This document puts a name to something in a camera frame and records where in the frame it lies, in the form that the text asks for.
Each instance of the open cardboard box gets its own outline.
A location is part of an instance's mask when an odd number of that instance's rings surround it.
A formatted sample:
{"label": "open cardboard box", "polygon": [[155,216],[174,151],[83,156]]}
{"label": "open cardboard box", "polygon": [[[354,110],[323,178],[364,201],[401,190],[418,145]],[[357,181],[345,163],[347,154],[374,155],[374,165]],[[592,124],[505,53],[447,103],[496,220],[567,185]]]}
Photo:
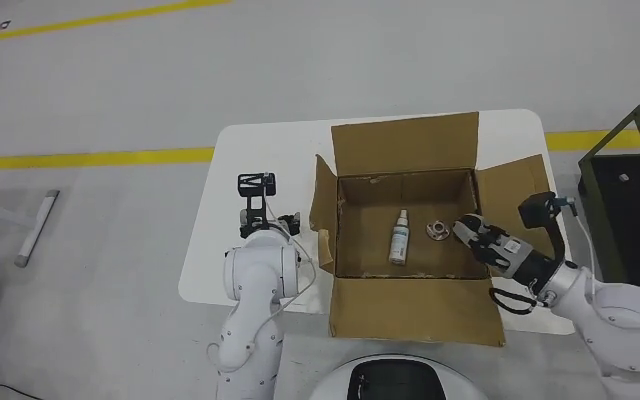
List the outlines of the open cardboard box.
{"label": "open cardboard box", "polygon": [[[551,254],[544,230],[526,230],[517,211],[549,190],[542,157],[475,170],[478,113],[334,126],[332,137],[337,175],[317,157],[310,214],[321,268],[335,277],[332,336],[504,345],[488,269],[453,233],[436,242],[425,227],[477,212]],[[401,209],[404,266],[388,261]]]}

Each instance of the green metal frame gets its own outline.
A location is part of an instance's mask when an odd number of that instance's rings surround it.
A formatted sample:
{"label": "green metal frame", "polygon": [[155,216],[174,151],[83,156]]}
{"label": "green metal frame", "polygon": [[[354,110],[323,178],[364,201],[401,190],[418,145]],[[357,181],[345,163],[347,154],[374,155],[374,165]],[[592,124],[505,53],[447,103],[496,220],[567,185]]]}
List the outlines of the green metal frame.
{"label": "green metal frame", "polygon": [[636,123],[636,129],[639,129],[640,133],[640,105],[620,121],[607,136],[578,162],[578,166],[582,172],[580,194],[587,215],[587,221],[589,222],[593,245],[598,254],[600,270],[602,271],[605,282],[628,282],[628,276],[620,254],[618,253],[613,236],[613,228],[607,216],[592,161],[596,154],[602,150],[607,143],[634,121]]}

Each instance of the yellow floor line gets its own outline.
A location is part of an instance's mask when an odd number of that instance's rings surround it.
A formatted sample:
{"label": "yellow floor line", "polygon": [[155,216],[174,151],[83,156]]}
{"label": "yellow floor line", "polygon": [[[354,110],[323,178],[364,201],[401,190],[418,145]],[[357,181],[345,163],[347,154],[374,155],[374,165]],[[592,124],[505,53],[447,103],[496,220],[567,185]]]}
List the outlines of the yellow floor line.
{"label": "yellow floor line", "polygon": [[103,24],[107,22],[122,21],[125,19],[148,17],[151,15],[166,14],[176,11],[188,10],[191,8],[209,7],[219,4],[230,3],[231,0],[186,0],[180,3],[165,4],[161,6],[143,8],[139,10],[123,11],[119,13],[98,15],[95,17],[81,18],[73,21],[59,22],[49,25],[33,26],[29,28],[19,28],[0,32],[0,40],[11,39],[20,36],[37,35],[47,32],[63,31],[84,26]]}
{"label": "yellow floor line", "polygon": [[[554,132],[545,135],[550,151],[586,151],[595,146],[607,131]],[[640,148],[636,130],[622,131],[607,148]],[[85,154],[49,154],[0,157],[0,169],[81,168],[149,164],[208,163],[213,147],[162,149],[145,151],[115,151]]]}
{"label": "yellow floor line", "polygon": [[208,163],[213,147],[86,154],[0,157],[0,169],[80,168],[148,164]]}
{"label": "yellow floor line", "polygon": [[[549,151],[581,151],[591,150],[609,131],[578,131],[547,133],[547,148]],[[620,132],[606,149],[635,149],[640,148],[640,134],[635,129],[625,129]]]}

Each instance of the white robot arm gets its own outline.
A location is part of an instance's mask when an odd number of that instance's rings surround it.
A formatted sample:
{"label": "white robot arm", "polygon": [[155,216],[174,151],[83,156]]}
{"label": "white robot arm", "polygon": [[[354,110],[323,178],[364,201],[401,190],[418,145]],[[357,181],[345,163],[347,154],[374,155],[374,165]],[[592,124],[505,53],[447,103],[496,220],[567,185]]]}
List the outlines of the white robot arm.
{"label": "white robot arm", "polygon": [[[555,217],[573,199],[547,192],[531,196],[520,207],[527,228],[544,227],[551,238],[555,259],[504,230],[488,225],[483,217],[467,214],[453,231],[474,257],[529,288],[533,298],[493,289],[490,295],[507,311],[526,315],[535,305],[571,320],[598,363],[602,383],[611,399],[640,399],[640,288],[602,283],[587,268],[564,260],[564,241]],[[502,295],[529,304],[515,310],[502,303]]]}
{"label": "white robot arm", "polygon": [[[225,290],[238,304],[218,343],[217,399],[271,400],[284,338],[280,299],[298,294],[301,260],[291,235],[299,231],[299,214],[267,219],[264,197],[275,194],[273,174],[240,175],[238,190],[247,197],[240,217],[246,243],[225,256]],[[251,208],[252,197],[262,198],[262,208]]]}

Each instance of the floor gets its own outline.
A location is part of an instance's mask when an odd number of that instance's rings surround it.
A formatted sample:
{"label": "floor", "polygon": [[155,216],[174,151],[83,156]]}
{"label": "floor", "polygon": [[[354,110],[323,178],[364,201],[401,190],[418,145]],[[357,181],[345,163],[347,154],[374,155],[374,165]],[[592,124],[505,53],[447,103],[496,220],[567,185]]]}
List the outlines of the floor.
{"label": "floor", "polygon": [[[50,15],[15,4],[20,18]],[[6,40],[0,155],[212,146],[231,124],[520,107],[547,131],[606,129],[637,104],[638,4],[234,0]],[[18,14],[7,18],[28,25]],[[581,156],[551,155],[560,194],[577,197]],[[13,210],[35,213],[61,190],[26,269],[12,265],[25,233],[0,225],[0,383],[46,400],[213,398],[205,348],[229,309],[178,294],[207,170],[0,170]],[[566,224],[574,261],[588,263]],[[507,332],[493,349],[330,339],[319,315],[285,324],[278,400],[306,400],[340,362],[382,351],[445,362],[491,399],[604,397],[573,335]],[[0,388],[0,399],[20,397]]]}
{"label": "floor", "polygon": [[[552,154],[561,194],[576,194],[579,156]],[[228,309],[187,303],[177,290],[207,169],[0,171],[0,198],[13,209],[34,212],[48,189],[61,190],[26,269],[11,265],[24,233],[0,228],[2,382],[47,400],[212,398],[205,348]],[[573,222],[574,258],[587,263]],[[603,397],[575,336],[507,332],[507,347],[492,349],[330,339],[326,316],[287,315],[285,323],[277,399],[304,400],[346,358],[381,351],[446,362],[492,399]]]}

